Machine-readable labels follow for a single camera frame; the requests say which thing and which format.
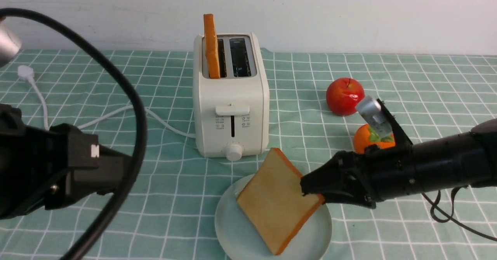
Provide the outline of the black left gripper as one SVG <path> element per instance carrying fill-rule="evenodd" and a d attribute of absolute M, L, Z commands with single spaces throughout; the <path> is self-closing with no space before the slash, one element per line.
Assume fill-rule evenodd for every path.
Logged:
<path fill-rule="evenodd" d="M 52 126 L 50 132 L 66 141 L 58 157 L 66 174 L 57 181 L 58 190 L 45 196 L 46 210 L 66 208 L 92 194 L 115 193 L 129 168 L 130 155 L 99 144 L 98 135 L 84 133 L 73 125 Z"/>

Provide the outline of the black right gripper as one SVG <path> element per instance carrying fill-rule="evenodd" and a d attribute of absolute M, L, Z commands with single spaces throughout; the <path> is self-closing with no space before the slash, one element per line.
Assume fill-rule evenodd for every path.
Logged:
<path fill-rule="evenodd" d="M 372 166 L 379 153 L 378 146 L 367 147 L 364 154 L 336 152 L 326 164 L 301 178 L 302 195 L 324 194 L 326 204 L 375 209 L 383 201 L 372 181 Z"/>

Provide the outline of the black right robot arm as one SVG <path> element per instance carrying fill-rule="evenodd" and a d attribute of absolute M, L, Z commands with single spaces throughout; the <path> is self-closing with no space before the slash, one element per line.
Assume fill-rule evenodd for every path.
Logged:
<path fill-rule="evenodd" d="M 462 186 L 496 186 L 496 120 L 468 132 L 364 154 L 339 151 L 302 177 L 302 193 L 374 209 L 377 202 Z"/>

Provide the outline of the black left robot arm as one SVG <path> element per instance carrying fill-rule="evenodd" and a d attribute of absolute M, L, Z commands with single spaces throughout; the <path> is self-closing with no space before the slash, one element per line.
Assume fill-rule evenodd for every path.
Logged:
<path fill-rule="evenodd" d="M 48 130 L 25 125 L 21 110 L 7 104 L 1 105 L 0 125 L 3 220 L 41 207 L 62 209 L 94 193 L 113 193 L 131 160 L 71 124 Z"/>

